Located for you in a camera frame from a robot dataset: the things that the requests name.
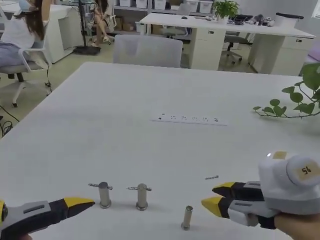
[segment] sticker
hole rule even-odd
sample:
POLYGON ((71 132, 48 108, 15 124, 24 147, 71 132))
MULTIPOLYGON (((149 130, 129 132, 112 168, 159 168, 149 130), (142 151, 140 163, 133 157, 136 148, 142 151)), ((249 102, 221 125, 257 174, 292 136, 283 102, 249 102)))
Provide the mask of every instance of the sticker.
POLYGON ((320 168, 318 164, 313 160, 311 160, 310 163, 301 168, 296 168, 295 172, 298 174, 298 177, 301 181, 320 176, 320 168))
POLYGON ((283 159, 285 160, 287 156, 286 151, 276 151, 273 155, 273 159, 283 159))

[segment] plant leaf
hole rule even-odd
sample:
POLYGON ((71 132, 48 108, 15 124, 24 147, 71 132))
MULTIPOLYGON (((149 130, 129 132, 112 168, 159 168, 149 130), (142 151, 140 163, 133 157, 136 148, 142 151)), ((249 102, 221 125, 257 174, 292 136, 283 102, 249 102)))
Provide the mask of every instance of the plant leaf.
POLYGON ((320 87, 320 63, 307 64, 302 68, 304 84, 314 91, 320 87))
POLYGON ((300 105, 296 106, 296 108, 294 108, 293 110, 298 110, 298 111, 302 112, 301 108, 303 108, 306 105, 307 104, 305 104, 305 103, 301 103, 300 105))
POLYGON ((304 83, 304 81, 300 81, 300 82, 297 82, 296 84, 295 84, 295 86, 296 87, 299 87, 301 84, 303 84, 304 83))
POLYGON ((264 109, 262 109, 262 111, 266 113, 272 113, 272 114, 275 113, 274 110, 269 106, 266 106, 264 109))
POLYGON ((279 99, 272 99, 271 101, 270 101, 270 105, 271 106, 278 106, 280 104, 280 100, 279 99))
POLYGON ((300 104, 299 106, 297 106, 294 110, 299 110, 305 114, 312 114, 312 112, 314 111, 315 109, 315 103, 312 102, 310 104, 305 104, 305 103, 302 103, 300 104))
POLYGON ((290 99, 292 102, 301 103, 304 99, 304 96, 300 92, 292 92, 290 93, 290 99))
POLYGON ((314 95, 312 96, 312 99, 320 100, 320 89, 318 89, 314 95))
POLYGON ((275 107, 273 108, 273 111, 274 111, 274 113, 275 113, 275 115, 276 115, 277 117, 280 117, 280 116, 282 116, 282 115, 285 113, 285 111, 284 111, 281 107, 279 107, 279 106, 275 106, 275 107))
POLYGON ((295 87, 294 86, 289 86, 289 87, 286 87, 286 88, 282 89, 282 92, 286 93, 286 94, 292 94, 294 91, 295 91, 295 87))

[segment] storage box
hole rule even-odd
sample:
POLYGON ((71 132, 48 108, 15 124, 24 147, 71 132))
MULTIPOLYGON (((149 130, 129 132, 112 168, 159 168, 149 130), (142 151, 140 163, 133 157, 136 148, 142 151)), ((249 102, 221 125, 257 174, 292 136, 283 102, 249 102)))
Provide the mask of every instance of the storage box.
POLYGON ((200 13, 209 14, 211 13, 213 1, 200 1, 200 13))
POLYGON ((180 4, 182 4, 183 0, 169 0, 168 2, 170 3, 170 5, 180 6, 180 4))
POLYGON ((162 35, 161 29, 163 28, 162 25, 152 25, 152 34, 156 34, 156 35, 162 35))
POLYGON ((116 26, 114 27, 114 30, 117 30, 117 31, 121 31, 122 30, 122 17, 115 17, 115 21, 116 21, 116 26))
POLYGON ((148 0, 136 0, 136 7, 139 9, 146 9, 148 5, 148 0))
POLYGON ((190 5, 190 12, 197 12, 199 0, 185 0, 184 2, 190 5))
POLYGON ((127 32, 132 32, 135 30, 135 25, 130 22, 124 22, 122 24, 122 30, 127 32))
POLYGON ((133 0, 120 0, 120 6, 122 7, 132 7, 133 0))
POLYGON ((154 0, 154 9, 165 10, 166 0, 154 0))
POLYGON ((136 32, 141 33, 143 31, 143 27, 139 21, 135 22, 136 32))

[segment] white wall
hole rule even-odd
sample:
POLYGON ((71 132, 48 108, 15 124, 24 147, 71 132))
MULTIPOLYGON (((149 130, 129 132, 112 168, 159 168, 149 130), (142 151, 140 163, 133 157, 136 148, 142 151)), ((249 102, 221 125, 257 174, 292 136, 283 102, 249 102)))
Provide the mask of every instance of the white wall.
POLYGON ((303 20, 299 20, 296 28, 320 36, 320 19, 312 17, 318 0, 279 0, 278 12, 284 14, 294 14, 304 16, 303 20))
POLYGON ((275 17, 276 3, 282 0, 235 0, 239 4, 240 14, 275 17))

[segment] cylindrical metal peg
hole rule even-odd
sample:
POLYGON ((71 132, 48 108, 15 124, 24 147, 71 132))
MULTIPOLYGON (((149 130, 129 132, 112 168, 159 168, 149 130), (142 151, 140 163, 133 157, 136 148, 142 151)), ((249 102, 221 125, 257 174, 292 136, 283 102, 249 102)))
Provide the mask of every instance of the cylindrical metal peg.
POLYGON ((185 231, 190 229, 190 221, 193 210, 194 208, 192 206, 186 206, 185 208, 183 222, 181 223, 181 228, 185 231))
POLYGON ((91 187, 99 188, 100 195, 100 207, 102 209, 107 209, 111 206, 111 200, 109 196, 109 190, 112 190, 113 187, 109 186, 105 181, 100 182, 99 184, 88 184, 91 187))
POLYGON ((140 183, 138 187, 127 187, 129 190, 137 190, 138 191, 138 201, 136 202, 136 209, 139 211, 144 211, 148 207, 147 202, 147 191, 151 191, 151 187, 147 187, 144 183, 140 183))

